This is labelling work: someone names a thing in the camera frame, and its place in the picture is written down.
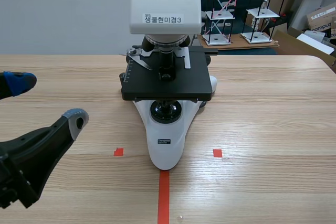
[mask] label sticker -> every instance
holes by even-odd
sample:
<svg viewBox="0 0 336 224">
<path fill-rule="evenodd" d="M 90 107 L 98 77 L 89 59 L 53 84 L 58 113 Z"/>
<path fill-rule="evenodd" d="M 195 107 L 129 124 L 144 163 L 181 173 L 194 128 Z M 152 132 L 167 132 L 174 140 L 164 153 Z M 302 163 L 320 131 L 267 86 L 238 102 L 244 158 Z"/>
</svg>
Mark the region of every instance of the label sticker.
<svg viewBox="0 0 336 224">
<path fill-rule="evenodd" d="M 158 144 L 170 144 L 170 139 L 158 139 Z"/>
<path fill-rule="evenodd" d="M 144 13 L 142 22 L 144 24 L 184 24 L 184 15 Z"/>
<path fill-rule="evenodd" d="M 316 14 L 316 15 L 312 16 L 311 19 L 314 20 L 314 19 L 316 19 L 316 18 L 322 17 L 322 16 L 324 16 L 324 15 L 326 15 L 326 14 L 328 14 L 328 13 L 334 12 L 334 11 L 336 11 L 336 8 L 335 8 L 335 7 L 334 7 L 334 8 L 331 8 L 331 9 L 329 9 L 329 10 L 326 10 L 326 11 L 324 11 L 324 12 L 322 12 L 322 13 Z"/>
</svg>

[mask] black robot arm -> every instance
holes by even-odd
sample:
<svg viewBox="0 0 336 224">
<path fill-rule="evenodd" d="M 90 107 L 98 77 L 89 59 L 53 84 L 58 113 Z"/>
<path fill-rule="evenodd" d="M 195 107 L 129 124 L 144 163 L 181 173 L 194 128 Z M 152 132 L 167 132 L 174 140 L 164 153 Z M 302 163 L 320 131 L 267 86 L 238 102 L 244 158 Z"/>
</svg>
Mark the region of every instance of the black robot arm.
<svg viewBox="0 0 336 224">
<path fill-rule="evenodd" d="M 35 84 L 30 73 L 0 73 L 0 100 L 25 93 Z M 20 200 L 28 208 L 38 201 L 51 172 L 88 121 L 86 111 L 72 109 L 50 127 L 1 142 L 0 207 Z"/>
</svg>

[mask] brand label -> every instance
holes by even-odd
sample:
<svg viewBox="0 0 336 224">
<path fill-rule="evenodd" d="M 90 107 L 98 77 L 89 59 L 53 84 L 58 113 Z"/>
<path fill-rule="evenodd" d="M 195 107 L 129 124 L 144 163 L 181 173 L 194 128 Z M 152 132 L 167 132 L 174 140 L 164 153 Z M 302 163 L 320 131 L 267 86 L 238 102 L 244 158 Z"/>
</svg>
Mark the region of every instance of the brand label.
<svg viewBox="0 0 336 224">
<path fill-rule="evenodd" d="M 170 144 L 170 139 L 158 139 L 158 144 Z"/>
<path fill-rule="evenodd" d="M 331 22 L 329 24 L 325 24 L 323 26 L 319 26 L 319 27 L 313 29 L 313 31 L 325 30 L 327 27 L 331 27 Z"/>
</svg>

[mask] white microscope body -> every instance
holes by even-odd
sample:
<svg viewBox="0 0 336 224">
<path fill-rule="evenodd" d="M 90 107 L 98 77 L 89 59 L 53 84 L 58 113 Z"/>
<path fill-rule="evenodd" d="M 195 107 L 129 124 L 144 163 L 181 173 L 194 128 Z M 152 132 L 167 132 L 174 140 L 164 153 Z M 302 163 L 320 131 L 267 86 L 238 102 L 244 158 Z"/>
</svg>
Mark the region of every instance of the white microscope body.
<svg viewBox="0 0 336 224">
<path fill-rule="evenodd" d="M 180 50 L 187 59 L 188 47 L 181 49 L 178 45 L 186 40 L 186 35 L 201 32 L 201 19 L 201 0 L 131 0 L 130 32 L 146 35 L 146 39 L 156 46 L 155 50 L 173 50 L 176 55 Z M 217 80 L 212 76 L 210 80 L 214 93 Z M 153 119 L 151 105 L 154 102 L 142 100 L 134 104 L 146 128 L 153 164 L 161 170 L 169 170 L 182 156 L 185 136 L 202 101 L 179 100 L 182 113 L 171 123 Z"/>
</svg>

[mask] microscope base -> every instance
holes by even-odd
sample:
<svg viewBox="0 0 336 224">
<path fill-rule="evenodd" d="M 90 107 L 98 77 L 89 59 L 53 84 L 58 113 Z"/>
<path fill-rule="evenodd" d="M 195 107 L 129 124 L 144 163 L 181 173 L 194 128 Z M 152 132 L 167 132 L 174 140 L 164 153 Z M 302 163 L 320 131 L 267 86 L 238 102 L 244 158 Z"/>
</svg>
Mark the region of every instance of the microscope base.
<svg viewBox="0 0 336 224">
<path fill-rule="evenodd" d="M 217 79 L 210 76 L 213 93 L 217 87 Z M 153 120 L 150 107 L 154 101 L 135 102 L 135 106 L 145 125 L 147 145 L 153 164 L 161 170 L 170 170 L 179 162 L 185 136 L 199 110 L 202 101 L 179 101 L 182 106 L 181 117 L 173 123 L 162 124 Z"/>
</svg>

